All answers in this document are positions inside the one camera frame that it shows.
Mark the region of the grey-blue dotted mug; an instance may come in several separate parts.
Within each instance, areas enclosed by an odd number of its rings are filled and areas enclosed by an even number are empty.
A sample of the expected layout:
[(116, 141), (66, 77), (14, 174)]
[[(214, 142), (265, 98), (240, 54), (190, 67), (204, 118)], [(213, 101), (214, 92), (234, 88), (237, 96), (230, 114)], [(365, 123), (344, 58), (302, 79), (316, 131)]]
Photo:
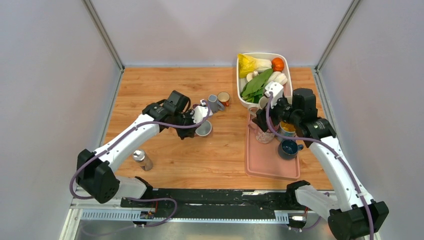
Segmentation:
[(218, 100), (217, 95), (209, 95), (207, 98), (207, 103), (213, 114), (225, 110), (225, 106)]

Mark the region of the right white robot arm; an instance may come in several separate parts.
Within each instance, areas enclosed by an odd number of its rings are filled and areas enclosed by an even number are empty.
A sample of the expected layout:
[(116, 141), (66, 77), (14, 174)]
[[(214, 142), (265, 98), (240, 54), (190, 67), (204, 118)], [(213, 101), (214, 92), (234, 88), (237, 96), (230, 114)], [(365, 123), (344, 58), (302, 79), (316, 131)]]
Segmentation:
[(258, 110), (254, 123), (261, 130), (276, 132), (276, 125), (293, 125), (292, 141), (303, 141), (320, 162), (336, 198), (325, 195), (306, 181), (287, 186), (286, 205), (291, 209), (305, 206), (327, 221), (337, 240), (373, 240), (389, 214), (384, 201), (376, 201), (344, 159), (336, 131), (318, 115), (317, 98), (309, 88), (297, 88), (288, 100), (281, 86), (267, 87), (265, 109)]

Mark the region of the small pink dotted mug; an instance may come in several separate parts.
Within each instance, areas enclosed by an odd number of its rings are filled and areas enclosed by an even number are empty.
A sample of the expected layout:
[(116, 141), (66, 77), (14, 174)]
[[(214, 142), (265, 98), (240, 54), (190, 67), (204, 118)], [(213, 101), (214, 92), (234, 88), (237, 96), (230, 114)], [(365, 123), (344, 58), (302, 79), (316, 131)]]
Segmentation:
[(211, 134), (212, 130), (212, 123), (209, 120), (206, 120), (195, 130), (195, 134), (199, 137), (207, 137)]

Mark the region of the blue butterfly mug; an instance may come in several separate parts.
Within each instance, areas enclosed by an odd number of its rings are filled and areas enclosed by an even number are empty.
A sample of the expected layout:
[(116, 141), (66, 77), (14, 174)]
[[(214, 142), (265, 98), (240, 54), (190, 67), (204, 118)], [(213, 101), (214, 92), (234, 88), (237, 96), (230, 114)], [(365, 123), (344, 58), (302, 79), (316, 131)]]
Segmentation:
[(278, 134), (286, 137), (295, 137), (296, 129), (292, 124), (281, 121), (279, 123)]

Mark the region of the dark blue round mug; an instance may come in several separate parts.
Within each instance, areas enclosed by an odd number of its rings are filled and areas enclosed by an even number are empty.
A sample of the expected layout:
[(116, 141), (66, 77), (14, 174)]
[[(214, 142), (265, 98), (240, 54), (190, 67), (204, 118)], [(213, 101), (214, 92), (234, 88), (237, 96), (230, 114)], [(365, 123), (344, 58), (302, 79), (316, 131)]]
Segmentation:
[(285, 139), (282, 140), (278, 147), (277, 153), (283, 160), (293, 160), (299, 153), (303, 150), (304, 146), (302, 144), (297, 144), (294, 140)]

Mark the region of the pink upside-down mug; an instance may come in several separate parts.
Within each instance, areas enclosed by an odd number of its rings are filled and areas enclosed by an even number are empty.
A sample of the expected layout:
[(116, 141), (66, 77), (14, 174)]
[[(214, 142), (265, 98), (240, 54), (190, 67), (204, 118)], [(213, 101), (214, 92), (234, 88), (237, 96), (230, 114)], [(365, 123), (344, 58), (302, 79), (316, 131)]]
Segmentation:
[(255, 136), (256, 140), (259, 143), (268, 144), (275, 138), (275, 134), (272, 131), (270, 130), (263, 131), (252, 120), (249, 121), (247, 126), (253, 132), (253, 135)]

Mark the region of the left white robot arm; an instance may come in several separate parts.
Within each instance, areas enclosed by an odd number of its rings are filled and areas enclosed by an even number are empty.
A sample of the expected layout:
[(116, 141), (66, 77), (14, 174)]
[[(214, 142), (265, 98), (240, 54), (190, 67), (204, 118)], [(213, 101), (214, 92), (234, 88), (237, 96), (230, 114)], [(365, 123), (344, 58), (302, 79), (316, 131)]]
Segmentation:
[(69, 184), (70, 193), (80, 200), (104, 204), (113, 198), (133, 199), (140, 207), (153, 201), (147, 183), (137, 177), (116, 176), (115, 172), (141, 145), (164, 129), (174, 128), (181, 139), (193, 138), (196, 129), (212, 111), (206, 100), (194, 109), (189, 97), (174, 90), (167, 99), (153, 102), (123, 132), (105, 145), (77, 157), (77, 170)]

